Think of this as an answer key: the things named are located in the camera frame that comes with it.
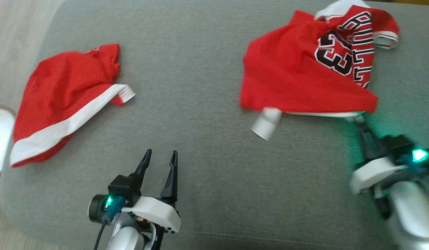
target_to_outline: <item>jersey number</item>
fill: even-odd
[[[345,49],[348,52],[343,57],[335,52],[335,49]],[[352,71],[351,45],[333,30],[319,39],[319,47],[316,49],[315,57],[318,62],[343,76],[347,76]]]

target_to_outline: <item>white trim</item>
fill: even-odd
[[[377,38],[380,35],[387,35],[387,36],[391,36],[392,40],[398,41],[398,34],[392,31],[388,31],[388,30],[382,30],[382,31],[377,31],[373,33],[373,37]]]
[[[398,44],[398,34],[387,30],[377,31],[373,33],[373,42],[377,47],[392,49]]]
[[[94,100],[87,103],[70,118],[37,131],[31,136],[17,141],[10,154],[10,164],[18,163],[39,155],[55,146],[62,138],[72,134],[102,109],[116,95],[128,91],[121,97],[122,102],[128,101],[135,94],[125,84],[113,84]]]
[[[359,116],[363,112],[338,112],[338,113],[298,113],[298,112],[287,112],[287,114],[294,115],[305,115],[305,116],[323,116],[323,117],[337,117],[337,118],[347,118]]]
[[[318,19],[329,19],[329,16],[335,17],[335,16],[343,16],[345,15],[349,9],[352,7],[352,5],[361,6],[364,8],[370,8],[369,5],[367,5],[362,0],[338,0],[323,10],[320,10],[315,15],[315,20]]]

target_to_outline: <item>gray couch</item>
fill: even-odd
[[[344,120],[283,115],[272,139],[240,109],[249,42],[285,25],[294,10],[332,0],[67,0],[46,34],[40,60],[59,52],[121,46],[118,83],[137,93],[106,106],[50,160],[5,166],[0,204],[22,232],[91,249],[99,225],[87,207],[118,174],[153,149],[142,192],[157,196],[172,150],[179,153],[181,232],[163,249],[390,249],[370,199],[348,188],[361,160]],[[375,51],[370,90],[379,134],[405,133],[429,146],[429,7],[370,2],[401,28],[397,48]],[[21,94],[24,83],[15,90]],[[109,239],[105,230],[101,247]]]

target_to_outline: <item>red jersey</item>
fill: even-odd
[[[330,5],[318,19],[296,11],[289,24],[250,43],[241,107],[298,113],[375,111],[378,98],[366,89],[374,46],[394,47],[399,28],[384,10],[352,5],[343,12],[342,2]]]

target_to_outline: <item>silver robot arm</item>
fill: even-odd
[[[178,233],[181,218],[177,201],[178,154],[170,160],[170,172],[160,198],[142,196],[140,187],[151,159],[148,149],[136,171],[119,175],[108,186],[108,195],[94,196],[88,207],[92,222],[102,223],[94,249],[105,225],[113,225],[107,250],[160,250],[164,234]]]
[[[404,135],[378,139],[362,117],[356,126],[364,162],[351,191],[373,198],[400,250],[429,250],[429,195],[419,185],[429,182],[429,149],[416,149]]]

